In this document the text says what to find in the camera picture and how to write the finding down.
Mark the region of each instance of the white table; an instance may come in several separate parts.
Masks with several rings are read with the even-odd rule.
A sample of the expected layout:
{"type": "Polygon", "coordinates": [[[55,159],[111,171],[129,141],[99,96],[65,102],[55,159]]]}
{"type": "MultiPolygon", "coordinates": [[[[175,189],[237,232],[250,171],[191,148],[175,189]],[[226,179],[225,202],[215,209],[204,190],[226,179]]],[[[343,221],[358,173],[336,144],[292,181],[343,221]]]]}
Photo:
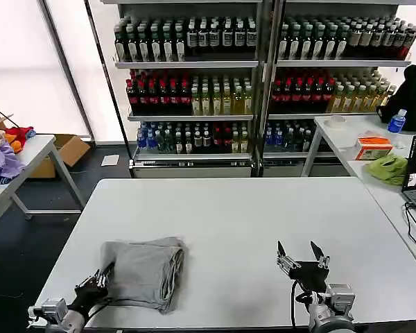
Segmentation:
{"type": "MultiPolygon", "coordinates": [[[[293,281],[276,265],[277,240],[294,259],[314,259],[310,240],[331,256],[327,282],[355,290],[357,323],[416,319],[416,261],[362,182],[346,177],[101,180],[36,305],[71,302],[103,242],[171,235],[189,249],[177,309],[108,307],[88,326],[291,326],[293,281]]],[[[295,313],[307,325],[304,306],[295,313]]]]}
{"type": "MultiPolygon", "coordinates": [[[[324,138],[348,173],[351,176],[358,177],[362,180],[368,191],[370,191],[373,198],[381,206],[381,209],[384,211],[393,227],[397,230],[416,258],[416,245],[407,235],[408,225],[403,207],[406,198],[401,194],[401,187],[386,185],[380,180],[372,177],[368,172],[364,171],[364,166],[370,163],[370,161],[355,161],[351,159],[347,151],[348,147],[354,145],[356,138],[367,130],[388,136],[386,125],[381,122],[378,116],[348,116],[345,118],[346,124],[341,129],[330,128],[326,125],[325,121],[329,119],[329,116],[315,118],[315,123],[318,127],[311,143],[311,150],[306,159],[302,175],[309,175],[319,142],[324,138]]],[[[400,142],[404,144],[405,148],[394,148],[392,152],[399,156],[408,157],[413,135],[416,135],[416,133],[402,132],[399,135],[399,139],[400,142]]],[[[413,210],[412,214],[416,218],[415,210],[413,210]]],[[[413,225],[413,222],[412,226],[412,234],[416,238],[416,227],[413,225]]]]}
{"type": "Polygon", "coordinates": [[[81,213],[80,210],[28,210],[28,208],[26,208],[26,206],[15,194],[25,179],[32,174],[32,172],[38,167],[46,156],[49,156],[51,161],[54,163],[56,170],[64,180],[74,201],[80,209],[85,207],[86,202],[78,191],[76,184],[72,180],[72,177],[64,165],[57,148],[54,146],[54,141],[54,135],[36,135],[26,141],[23,150],[17,154],[20,162],[25,165],[25,169],[9,184],[0,185],[0,216],[9,208],[13,201],[23,211],[26,218],[30,218],[33,214],[81,213]]]}

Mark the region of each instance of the robotic hand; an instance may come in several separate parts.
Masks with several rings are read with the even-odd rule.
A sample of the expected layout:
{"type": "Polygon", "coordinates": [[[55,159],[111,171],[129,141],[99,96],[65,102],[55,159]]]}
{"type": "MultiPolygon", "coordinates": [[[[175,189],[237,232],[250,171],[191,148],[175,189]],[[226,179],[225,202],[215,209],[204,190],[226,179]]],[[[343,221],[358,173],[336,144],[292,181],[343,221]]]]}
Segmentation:
{"type": "Polygon", "coordinates": [[[294,280],[291,295],[291,320],[294,321],[294,293],[297,284],[303,293],[295,299],[305,304],[310,313],[309,330],[312,333],[351,333],[354,332],[353,317],[349,313],[354,302],[354,292],[348,284],[326,284],[329,256],[311,242],[316,262],[296,262],[286,255],[280,241],[277,242],[277,264],[294,280]]]}
{"type": "Polygon", "coordinates": [[[28,314],[32,321],[45,319],[46,331],[80,333],[87,321],[91,309],[104,301],[108,295],[110,275],[114,269],[114,262],[102,272],[97,270],[80,283],[74,291],[76,298],[67,305],[64,298],[48,298],[41,307],[29,307],[28,314]]]}

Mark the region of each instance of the backpack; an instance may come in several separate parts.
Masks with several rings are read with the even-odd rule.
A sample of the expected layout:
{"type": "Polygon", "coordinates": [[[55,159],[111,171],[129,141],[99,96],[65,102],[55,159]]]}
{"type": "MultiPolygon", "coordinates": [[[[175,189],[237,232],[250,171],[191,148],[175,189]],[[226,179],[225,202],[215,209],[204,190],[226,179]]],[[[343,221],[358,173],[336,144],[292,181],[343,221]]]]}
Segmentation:
{"type": "Polygon", "coordinates": [[[387,105],[378,108],[377,113],[383,123],[388,123],[400,109],[407,110],[403,130],[416,131],[416,66],[408,66],[404,71],[405,82],[391,96],[387,105]]]}

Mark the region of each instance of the gray cloth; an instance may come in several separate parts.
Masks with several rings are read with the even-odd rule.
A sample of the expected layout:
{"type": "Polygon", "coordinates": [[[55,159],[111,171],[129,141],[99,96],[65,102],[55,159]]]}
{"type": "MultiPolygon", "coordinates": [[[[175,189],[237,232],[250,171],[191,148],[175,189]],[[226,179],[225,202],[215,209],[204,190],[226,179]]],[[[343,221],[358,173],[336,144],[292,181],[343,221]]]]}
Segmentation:
{"type": "Polygon", "coordinates": [[[107,241],[101,255],[101,269],[115,262],[108,296],[116,302],[111,305],[150,307],[163,314],[170,311],[183,267],[182,241],[175,237],[144,243],[107,241]]]}

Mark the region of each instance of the green cloth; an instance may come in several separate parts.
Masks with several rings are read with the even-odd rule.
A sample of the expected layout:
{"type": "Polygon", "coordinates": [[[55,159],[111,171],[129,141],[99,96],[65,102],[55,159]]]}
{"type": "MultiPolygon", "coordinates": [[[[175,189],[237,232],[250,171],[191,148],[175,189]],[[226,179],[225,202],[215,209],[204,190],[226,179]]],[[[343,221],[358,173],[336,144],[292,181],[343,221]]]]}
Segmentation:
{"type": "Polygon", "coordinates": [[[402,186],[407,173],[407,159],[389,154],[365,165],[365,170],[385,184],[402,186]]]}

